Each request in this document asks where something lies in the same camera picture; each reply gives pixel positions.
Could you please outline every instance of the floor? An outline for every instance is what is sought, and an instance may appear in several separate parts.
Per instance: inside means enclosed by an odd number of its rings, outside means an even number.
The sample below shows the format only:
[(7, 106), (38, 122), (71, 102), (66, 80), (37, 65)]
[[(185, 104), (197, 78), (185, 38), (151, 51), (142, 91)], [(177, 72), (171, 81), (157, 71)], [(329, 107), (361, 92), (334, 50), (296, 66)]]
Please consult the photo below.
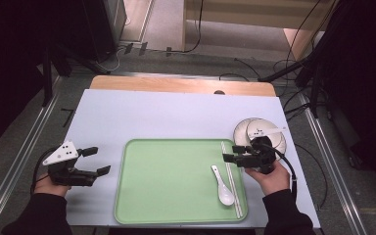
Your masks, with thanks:
[[(113, 70), (112, 74), (143, 72), (147, 75), (184, 74), (192, 77), (220, 79), (221, 74), (231, 72), (241, 74), (253, 81), (258, 75), (244, 64), (234, 61), (233, 58), (243, 59), (256, 68), (261, 76), (271, 75), (285, 66), (282, 60), (286, 60), (289, 54), (289, 45), (283, 31), (279, 28), (202, 23), (202, 40), (194, 53), (189, 55), (174, 54), (167, 57), (165, 52), (154, 51), (165, 50), (166, 47), (175, 50), (181, 48), (182, 38), (174, 35), (180, 35), (178, 11), (181, 10), (182, 5), (181, 1), (165, 0), (154, 0), (151, 4), (144, 32), (142, 34), (135, 33), (136, 37), (126, 38), (126, 42), (134, 41), (135, 43), (132, 52), (124, 54), (123, 51), (119, 51), (117, 57), (112, 56), (102, 64), (106, 68), (118, 66), (118, 69)], [(140, 13), (140, 16), (147, 16), (146, 12)], [(195, 45), (197, 41), (196, 24), (198, 25), (198, 22), (187, 24), (186, 48)], [(148, 42), (149, 50), (141, 56), (138, 46), (143, 42)], [(76, 108), (82, 91), (89, 87), (91, 79), (95, 75), (74, 61), (71, 61), (70, 64), (73, 67), (71, 76), (60, 77), (56, 82), (58, 92), (55, 95), (56, 99), (51, 112), (43, 114), (48, 110), (41, 108), (43, 94), (39, 93), (0, 140), (0, 196), (3, 196), (0, 198), (2, 200), (0, 205), (6, 205), (4, 208), (0, 208), (0, 229), (14, 220), (26, 204), (31, 170), (37, 157), (55, 143), (64, 140), (68, 130), (64, 123), (68, 120), (69, 114), (63, 112), (62, 109)], [(288, 76), (293, 78), (296, 75), (291, 72)], [(223, 79), (243, 80), (239, 76), (227, 76)], [(297, 92), (293, 82), (286, 79), (278, 79), (273, 84), (282, 104), (285, 104)], [(305, 95), (293, 99), (288, 107), (290, 109), (297, 107), (302, 103), (302, 99), (305, 99)], [(348, 151), (333, 122), (328, 119), (327, 111), (323, 108), (318, 110), (319, 119), (316, 122), (322, 127), (321, 130), (332, 155), (333, 164), (339, 170), (338, 176), (344, 180), (344, 189), (334, 181), (336, 175), (331, 174), (330, 165), (325, 161), (319, 141), (313, 135), (310, 114), (303, 112), (289, 122), (295, 143), (305, 147), (304, 149), (297, 147), (297, 151), (322, 226), (322, 230), (317, 230), (316, 233), (376, 234), (376, 173), (370, 170), (356, 170), (350, 166)], [(41, 129), (33, 129), (37, 117), (43, 117), (42, 121), (45, 122)], [(36, 133), (38, 138), (28, 149), (25, 146), (25, 140), (30, 138), (31, 133)], [(26, 156), (24, 161), (18, 161), (22, 156)], [(12, 169), (13, 162), (20, 163), (20, 168), (23, 170), (18, 174), (7, 175), (7, 172)], [(322, 172), (326, 174), (327, 187)], [(8, 182), (8, 180), (14, 181), (15, 184), (9, 187), (2, 183)], [(10, 196), (5, 196), (5, 192), (2, 193), (2, 187), (11, 193)], [(350, 197), (343, 199), (342, 190), (348, 190)], [(345, 213), (345, 210), (348, 209), (347, 206), (351, 204), (345, 199), (352, 200), (357, 214), (348, 216)], [(360, 224), (349, 221), (349, 218), (360, 221)], [(354, 229), (352, 224), (358, 225), (358, 230)], [(108, 234), (107, 228), (94, 230), (89, 227), (74, 227), (73, 232), (74, 234)], [(257, 229), (256, 234), (262, 234), (262, 229)]]

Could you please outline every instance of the white tabletop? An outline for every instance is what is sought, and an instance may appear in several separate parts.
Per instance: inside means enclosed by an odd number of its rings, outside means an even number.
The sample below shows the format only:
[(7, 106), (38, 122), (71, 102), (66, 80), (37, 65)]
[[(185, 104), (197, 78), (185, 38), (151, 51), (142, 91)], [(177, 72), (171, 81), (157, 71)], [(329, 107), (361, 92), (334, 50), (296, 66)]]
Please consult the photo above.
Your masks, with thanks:
[[(125, 226), (114, 216), (121, 156), (125, 144), (138, 138), (218, 138), (233, 140), (233, 130), (246, 118), (264, 118), (288, 126), (276, 97), (213, 94), (85, 90), (66, 140), (76, 148), (98, 147), (97, 155), (79, 158), (76, 167), (95, 171), (111, 165), (109, 174), (92, 187), (73, 187), (67, 194), (70, 225)], [(298, 177), (297, 205), (319, 228), (301, 163), (289, 131), (285, 156)], [(144, 227), (264, 227), (267, 214), (259, 185), (246, 173), (243, 180), (249, 213), (240, 222), (144, 224)]]

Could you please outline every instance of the metal rail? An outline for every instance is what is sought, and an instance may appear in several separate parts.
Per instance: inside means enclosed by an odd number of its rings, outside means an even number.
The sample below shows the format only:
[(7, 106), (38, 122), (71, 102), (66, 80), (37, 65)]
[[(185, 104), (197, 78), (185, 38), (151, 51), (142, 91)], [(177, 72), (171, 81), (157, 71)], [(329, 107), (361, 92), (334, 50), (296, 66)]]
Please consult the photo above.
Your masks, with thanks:
[[(303, 94), (300, 94), (299, 97), (302, 104), (309, 102), (308, 98)], [(332, 183), (334, 184), (334, 187), (337, 191), (338, 198), (341, 201), (344, 213), (347, 216), (352, 234), (366, 235), (367, 232), (359, 215), (358, 208), (356, 207), (350, 190), (347, 187), (347, 183), (345, 182), (345, 179), (341, 174), (337, 163), (335, 162), (334, 155), (331, 151), (331, 148), (329, 147), (328, 142), (326, 141), (319, 120), (314, 118), (312, 112), (308, 109), (306, 109), (305, 114), (315, 136), (316, 142), (319, 146), (323, 160), (325, 161), (328, 172), (331, 176)]]
[(6, 203), (8, 202), (12, 191), (15, 188), (15, 185), (20, 178), (21, 173), (29, 159), (29, 156), (35, 146), (36, 141), (38, 140), (41, 131), (48, 120), (48, 117), (51, 115), (54, 105), (57, 102), (59, 97), (58, 88), (61, 83), (61, 78), (58, 76), (53, 85), (54, 96), (48, 103), (47, 107), (41, 109), (38, 114), (37, 119), (35, 120), (31, 130), (23, 141), (17, 156), (14, 159), (8, 173), (6, 174), (4, 180), (0, 185), (0, 215), (2, 210), (5, 208)]

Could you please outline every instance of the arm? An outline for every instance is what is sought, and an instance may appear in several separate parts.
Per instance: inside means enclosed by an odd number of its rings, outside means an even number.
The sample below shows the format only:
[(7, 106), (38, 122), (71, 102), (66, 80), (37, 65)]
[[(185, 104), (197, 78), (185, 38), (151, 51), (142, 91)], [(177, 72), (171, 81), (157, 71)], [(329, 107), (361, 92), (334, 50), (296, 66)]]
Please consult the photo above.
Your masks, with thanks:
[(2, 234), (71, 235), (66, 221), (67, 201), (64, 198), (69, 188), (54, 185), (49, 177), (38, 181), (23, 213), (16, 221), (5, 226)]
[(292, 197), (289, 172), (277, 161), (273, 163), (273, 168), (269, 174), (246, 168), (246, 173), (260, 184), (265, 195), (263, 202), (268, 223), (264, 234), (315, 234), (312, 221), (306, 214), (299, 212)]

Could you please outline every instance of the black tripod leg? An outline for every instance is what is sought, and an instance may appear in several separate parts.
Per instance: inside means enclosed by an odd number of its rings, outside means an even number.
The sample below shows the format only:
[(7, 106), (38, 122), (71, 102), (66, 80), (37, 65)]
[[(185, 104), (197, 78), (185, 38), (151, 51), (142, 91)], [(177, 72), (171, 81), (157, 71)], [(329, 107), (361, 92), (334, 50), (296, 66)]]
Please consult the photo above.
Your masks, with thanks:
[(94, 71), (95, 73), (97, 74), (107, 74), (108, 72), (106, 70), (103, 70), (99, 67), (96, 67), (95, 65), (89, 63), (87, 60), (81, 58), (80, 56), (78, 56), (77, 54), (75, 54), (72, 50), (70, 50), (69, 48), (63, 46), (63, 45), (57, 45), (58, 46), (58, 49), (60, 49), (60, 51), (65, 54), (66, 56), (68, 57), (71, 57), (73, 58), (74, 60), (76, 60), (77, 62), (79, 62), (80, 64), (84, 65), (85, 67), (89, 68), (91, 71)]
[(295, 84), (298, 87), (305, 87), (315, 72), (315, 62), (307, 61), (305, 66), (301, 69), (298, 76), (295, 79)]
[(57, 70), (58, 75), (70, 76), (72, 69), (63, 53), (61, 53), (55, 46), (52, 46), (50, 50), (50, 59), (54, 68)]
[(313, 77), (313, 83), (312, 83), (312, 89), (310, 91), (310, 111), (313, 114), (314, 118), (318, 118), (317, 111), (316, 111), (316, 105), (317, 105), (317, 98), (319, 95), (320, 90), (320, 81), (323, 78), (323, 66), (321, 64), (318, 64), (316, 66), (316, 73)]
[(42, 69), (44, 72), (44, 102), (42, 107), (46, 107), (53, 97), (53, 78), (51, 75), (50, 50), (48, 46), (44, 49)]
[(291, 64), (287, 68), (280, 70), (273, 75), (261, 78), (259, 81), (261, 81), (261, 82), (272, 82), (275, 79), (280, 78), (280, 77), (286, 75), (289, 72), (292, 72), (292, 71), (299, 69), (300, 67), (306, 67), (307, 63), (308, 63), (308, 58), (304, 58), (299, 62), (294, 62), (293, 64)]

